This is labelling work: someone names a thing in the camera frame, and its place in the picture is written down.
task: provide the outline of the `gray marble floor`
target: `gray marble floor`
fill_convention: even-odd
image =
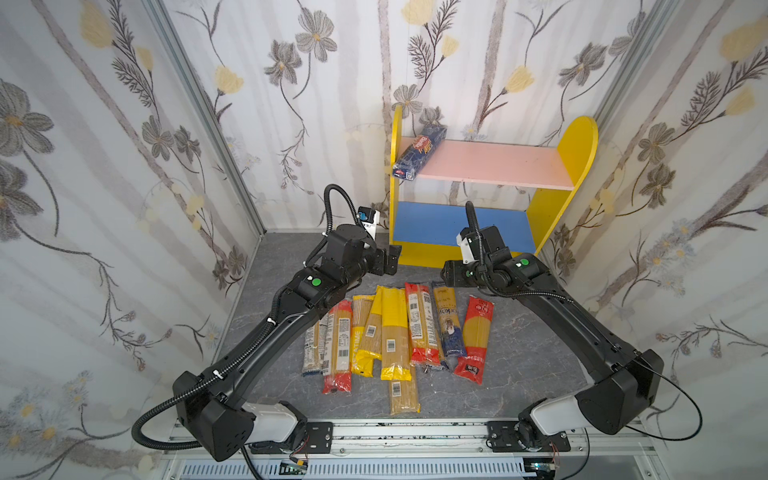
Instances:
[[[319,239],[319,234],[310,233],[266,235],[221,352],[236,345],[263,318],[275,291],[301,268]],[[364,277],[354,293],[373,293],[376,285],[402,287],[405,281],[439,280],[439,273],[438,269],[401,266],[395,276]],[[457,289],[456,294],[462,320],[469,296],[483,296],[471,289]],[[495,311],[482,386],[450,372],[419,372],[422,411],[417,416],[516,416],[537,399],[573,392],[586,384],[576,356],[536,315],[517,301],[486,299],[495,303]],[[353,375],[351,393],[323,395],[323,377],[302,377],[302,361],[300,337],[253,387],[250,400],[286,400],[313,419],[389,416],[387,383],[378,377],[379,362],[373,378]]]

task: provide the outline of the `blue pasta package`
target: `blue pasta package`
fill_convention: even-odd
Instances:
[[[425,125],[422,133],[402,152],[392,166],[392,175],[403,180],[413,180],[445,139],[447,129],[442,125]]]

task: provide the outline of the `ventilation grille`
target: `ventilation grille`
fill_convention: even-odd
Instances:
[[[278,475],[280,460],[253,460],[262,477],[378,479],[398,478],[511,478],[535,477],[525,472],[522,458],[311,458],[306,475]],[[227,460],[187,460],[180,480],[249,480],[245,462]]]

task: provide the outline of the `red pasta package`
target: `red pasta package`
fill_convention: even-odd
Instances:
[[[491,318],[493,318],[493,303],[470,296],[467,317],[464,321],[464,345],[467,347],[467,356],[458,359],[458,365],[453,372],[478,385],[482,385]]]
[[[342,300],[328,312],[323,352],[323,393],[352,392],[349,351],[352,339],[352,302]]]
[[[411,330],[411,365],[427,363],[440,365],[440,350],[435,316],[432,313],[432,296],[429,287],[406,283],[408,320]]]

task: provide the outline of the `toy shelf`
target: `toy shelf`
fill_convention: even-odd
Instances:
[[[390,167],[413,140],[402,137],[401,127],[398,106]],[[495,225],[513,254],[538,254],[587,176],[597,147],[597,124],[579,117],[557,147],[443,141],[419,177],[536,188],[526,211],[476,207],[475,212],[480,227]],[[401,202],[400,182],[390,175],[389,242],[402,246],[400,263],[442,268],[446,260],[460,260],[456,236],[467,227],[464,206]]]

